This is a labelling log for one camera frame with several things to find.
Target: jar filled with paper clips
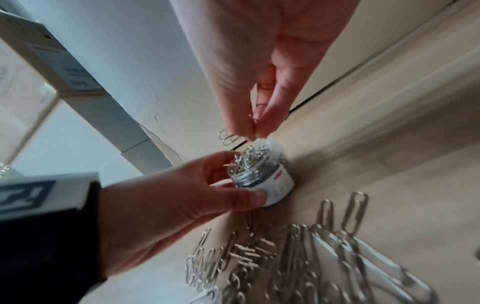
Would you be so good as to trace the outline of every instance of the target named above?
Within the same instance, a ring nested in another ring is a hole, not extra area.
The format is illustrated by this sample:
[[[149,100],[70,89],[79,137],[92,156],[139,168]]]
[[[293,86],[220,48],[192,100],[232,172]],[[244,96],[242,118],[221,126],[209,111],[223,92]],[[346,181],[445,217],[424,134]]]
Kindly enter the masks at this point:
[[[235,156],[228,175],[238,188],[263,191],[265,207],[271,206],[285,198],[295,185],[284,162],[282,149],[274,139],[260,139]]]

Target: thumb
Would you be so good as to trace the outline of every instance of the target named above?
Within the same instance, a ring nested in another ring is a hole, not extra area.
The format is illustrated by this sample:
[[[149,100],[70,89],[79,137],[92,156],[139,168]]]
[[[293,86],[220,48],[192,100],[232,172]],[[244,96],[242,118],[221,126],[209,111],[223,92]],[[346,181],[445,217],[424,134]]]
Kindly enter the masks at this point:
[[[221,188],[212,186],[210,199],[201,207],[202,214],[247,211],[260,208],[267,202],[265,194],[245,188]]]

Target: clear plastic jar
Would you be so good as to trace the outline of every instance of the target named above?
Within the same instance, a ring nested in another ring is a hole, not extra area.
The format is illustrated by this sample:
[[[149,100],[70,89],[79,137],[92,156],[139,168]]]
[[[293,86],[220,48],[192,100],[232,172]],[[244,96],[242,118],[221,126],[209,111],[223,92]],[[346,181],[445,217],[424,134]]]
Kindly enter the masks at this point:
[[[240,157],[245,161],[230,164],[230,178],[238,188],[263,191],[267,197],[265,206],[278,203],[293,189],[295,183],[285,170],[282,149],[274,139],[257,140]]]

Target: white tag with black marker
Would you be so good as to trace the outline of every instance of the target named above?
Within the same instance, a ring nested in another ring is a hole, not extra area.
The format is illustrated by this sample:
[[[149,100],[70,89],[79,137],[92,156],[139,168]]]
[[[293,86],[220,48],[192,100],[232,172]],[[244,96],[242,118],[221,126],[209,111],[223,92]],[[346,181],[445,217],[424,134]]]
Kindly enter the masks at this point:
[[[260,190],[265,193],[266,204],[264,207],[267,207],[285,198],[294,186],[294,180],[292,180],[284,166],[280,165],[271,177],[250,189]]]

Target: skin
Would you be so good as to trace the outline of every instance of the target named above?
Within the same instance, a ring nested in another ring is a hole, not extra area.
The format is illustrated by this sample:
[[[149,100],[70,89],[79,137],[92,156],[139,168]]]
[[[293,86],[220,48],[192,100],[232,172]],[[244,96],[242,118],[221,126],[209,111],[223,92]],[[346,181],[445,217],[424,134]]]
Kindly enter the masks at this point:
[[[159,174],[102,189],[98,227],[102,275],[130,270],[191,230],[229,211],[266,203],[260,191],[237,189],[228,177],[235,152],[212,154]]]
[[[171,0],[226,128],[267,137],[340,35],[358,0]],[[257,87],[252,110],[250,91]]]

